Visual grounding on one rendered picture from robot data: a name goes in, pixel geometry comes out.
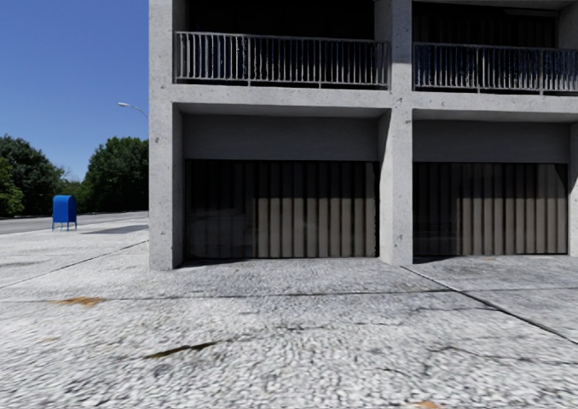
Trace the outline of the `pale concrete building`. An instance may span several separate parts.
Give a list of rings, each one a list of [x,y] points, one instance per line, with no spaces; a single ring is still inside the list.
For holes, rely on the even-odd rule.
[[[578,257],[578,0],[148,0],[150,263]]]

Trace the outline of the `grey street lamp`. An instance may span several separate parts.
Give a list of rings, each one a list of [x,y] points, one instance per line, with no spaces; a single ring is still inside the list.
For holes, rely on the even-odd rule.
[[[119,107],[128,107],[128,108],[135,109],[135,110],[137,110],[139,113],[141,113],[146,120],[149,120],[148,114],[147,114],[145,111],[143,111],[140,107],[137,107],[137,106],[135,106],[135,105],[132,105],[132,104],[126,103],[126,102],[117,102],[117,104],[118,104]]]

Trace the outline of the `blue letter box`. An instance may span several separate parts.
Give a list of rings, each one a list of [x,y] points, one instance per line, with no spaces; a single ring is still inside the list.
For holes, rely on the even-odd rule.
[[[61,227],[66,225],[66,230],[70,229],[70,225],[77,223],[77,201],[72,195],[55,195],[53,197],[53,215],[52,215],[52,230],[55,230],[55,225],[60,224]]]

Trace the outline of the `trees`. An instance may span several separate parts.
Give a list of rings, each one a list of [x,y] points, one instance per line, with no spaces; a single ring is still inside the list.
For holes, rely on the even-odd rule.
[[[146,210],[148,168],[147,141],[113,137],[74,181],[28,141],[0,136],[0,217],[49,215],[57,194],[74,196],[83,213]]]

